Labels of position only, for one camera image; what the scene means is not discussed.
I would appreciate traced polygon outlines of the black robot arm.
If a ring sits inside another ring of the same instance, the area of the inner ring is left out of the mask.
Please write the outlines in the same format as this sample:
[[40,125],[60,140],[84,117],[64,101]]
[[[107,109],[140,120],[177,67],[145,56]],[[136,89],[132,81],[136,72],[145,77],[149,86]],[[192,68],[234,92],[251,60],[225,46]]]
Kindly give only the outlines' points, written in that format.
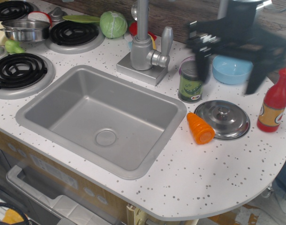
[[209,79],[210,56],[224,55],[252,62],[246,94],[253,94],[272,71],[285,65],[286,38],[269,32],[255,22],[262,1],[228,2],[221,19],[188,24],[187,47],[195,54],[197,76]]

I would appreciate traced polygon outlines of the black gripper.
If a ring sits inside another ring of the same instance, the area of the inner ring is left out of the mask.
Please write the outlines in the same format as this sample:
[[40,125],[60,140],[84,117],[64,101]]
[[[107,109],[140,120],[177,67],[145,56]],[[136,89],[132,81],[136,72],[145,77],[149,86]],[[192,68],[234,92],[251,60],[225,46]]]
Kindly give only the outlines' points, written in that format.
[[209,80],[210,58],[214,54],[257,61],[248,79],[246,95],[254,94],[266,76],[274,70],[270,61],[284,61],[286,38],[256,23],[244,24],[243,19],[226,16],[215,21],[194,21],[186,25],[187,47],[196,56],[197,76]]

